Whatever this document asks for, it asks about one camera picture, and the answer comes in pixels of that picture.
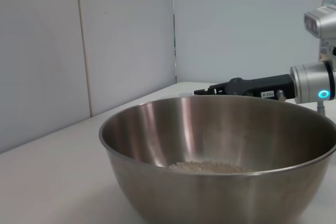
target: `metal rod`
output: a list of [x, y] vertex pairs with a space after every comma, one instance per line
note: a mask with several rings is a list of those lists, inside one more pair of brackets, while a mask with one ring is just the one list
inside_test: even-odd
[[323, 101], [317, 102], [317, 113], [325, 116], [325, 108], [323, 105]]

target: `robotic arm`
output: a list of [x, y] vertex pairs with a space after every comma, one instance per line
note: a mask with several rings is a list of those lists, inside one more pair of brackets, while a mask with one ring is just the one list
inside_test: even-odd
[[229, 82], [212, 85], [208, 90], [194, 94], [248, 95], [285, 101], [317, 102], [318, 112], [324, 114], [323, 101], [335, 98], [336, 79], [336, 5], [318, 8], [305, 14], [306, 30], [319, 39], [327, 39], [327, 59], [323, 62], [290, 68], [290, 74], [255, 80], [234, 78]]

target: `bowl rim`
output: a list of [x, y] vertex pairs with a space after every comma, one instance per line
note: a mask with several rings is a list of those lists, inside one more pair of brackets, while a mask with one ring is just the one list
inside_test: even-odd
[[[280, 169], [273, 169], [273, 170], [263, 170], [263, 171], [259, 171], [259, 172], [246, 172], [246, 173], [195, 173], [195, 172], [186, 172], [183, 170], [178, 170], [178, 169], [171, 169], [168, 167], [162, 167], [162, 166], [156, 166], [153, 164], [148, 164], [145, 162], [141, 162], [141, 161], [137, 161], [133, 158], [127, 157], [119, 152], [117, 152], [116, 150], [114, 150], [111, 146], [109, 146], [105, 140], [102, 137], [102, 131], [103, 128], [105, 127], [106, 124], [108, 124], [110, 122], [110, 120], [112, 120], [112, 118], [118, 116], [119, 114], [123, 113], [124, 111], [127, 110], [132, 110], [136, 107], [140, 107], [140, 106], [144, 106], [146, 104], [149, 103], [153, 103], [153, 102], [158, 102], [161, 100], [181, 100], [181, 99], [194, 99], [195, 97], [218, 97], [218, 98], [224, 98], [224, 97], [235, 97], [236, 99], [262, 99], [262, 98], [256, 98], [256, 97], [246, 97], [246, 96], [237, 96], [237, 95], [202, 95], [202, 96], [197, 96], [197, 95], [193, 95], [193, 96], [184, 96], [184, 97], [173, 97], [173, 98], [165, 98], [165, 99], [158, 99], [158, 100], [153, 100], [153, 101], [149, 101], [149, 102], [145, 102], [145, 103], [140, 103], [131, 107], [128, 107], [122, 111], [117, 112], [116, 114], [110, 116], [108, 119], [106, 119], [104, 121], [104, 123], [100, 126], [99, 129], [99, 140], [101, 142], [101, 144], [107, 149], [108, 152], [110, 152], [112, 155], [117, 156], [120, 159], [123, 159], [126, 162], [130, 162], [133, 163], [134, 165], [138, 165], [138, 166], [143, 166], [143, 167], [151, 167], [152, 169], [157, 169], [160, 172], [167, 172], [167, 173], [175, 173], [175, 174], [180, 174], [180, 175], [192, 175], [192, 176], [223, 176], [223, 177], [252, 177], [252, 176], [259, 176], [259, 175], [266, 175], [266, 174], [276, 174], [276, 173], [283, 173], [283, 172], [288, 172], [291, 170], [296, 170], [296, 169], [301, 169], [313, 164], [316, 164], [324, 159], [326, 159], [327, 157], [331, 156], [335, 151], [336, 151], [336, 143], [333, 146], [333, 148], [331, 148], [328, 152], [324, 153], [323, 155], [312, 159], [308, 162], [302, 163], [302, 164], [298, 164], [298, 165], [294, 165], [294, 166], [288, 166], [288, 167], [284, 167], [284, 168], [280, 168]], [[271, 100], [271, 99], [264, 99], [263, 102], [268, 102], [268, 103], [278, 103], [279, 101], [277, 100]], [[311, 110], [309, 108], [305, 108], [302, 106], [299, 106], [297, 104], [292, 104], [292, 103], [283, 103], [281, 102], [283, 105], [285, 106], [291, 106], [294, 109], [301, 109], [301, 110], [305, 110], [308, 113], [314, 113], [314, 115], [319, 116], [322, 120], [324, 120], [326, 123], [330, 124], [333, 126], [333, 128], [335, 129], [336, 132], [336, 124], [329, 118], [327, 118], [326, 116], [322, 116], [320, 114], [318, 114], [316, 111]]]

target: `silver cylinder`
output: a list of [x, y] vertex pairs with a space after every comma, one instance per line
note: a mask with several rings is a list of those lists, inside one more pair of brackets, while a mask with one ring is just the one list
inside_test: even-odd
[[324, 62], [291, 67], [290, 75], [294, 81], [297, 104], [330, 99], [331, 84]]

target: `rice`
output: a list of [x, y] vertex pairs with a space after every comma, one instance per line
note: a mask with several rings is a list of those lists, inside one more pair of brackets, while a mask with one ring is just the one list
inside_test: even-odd
[[254, 170], [221, 162], [177, 162], [169, 166], [170, 169], [183, 170], [185, 172], [195, 173], [250, 173]]

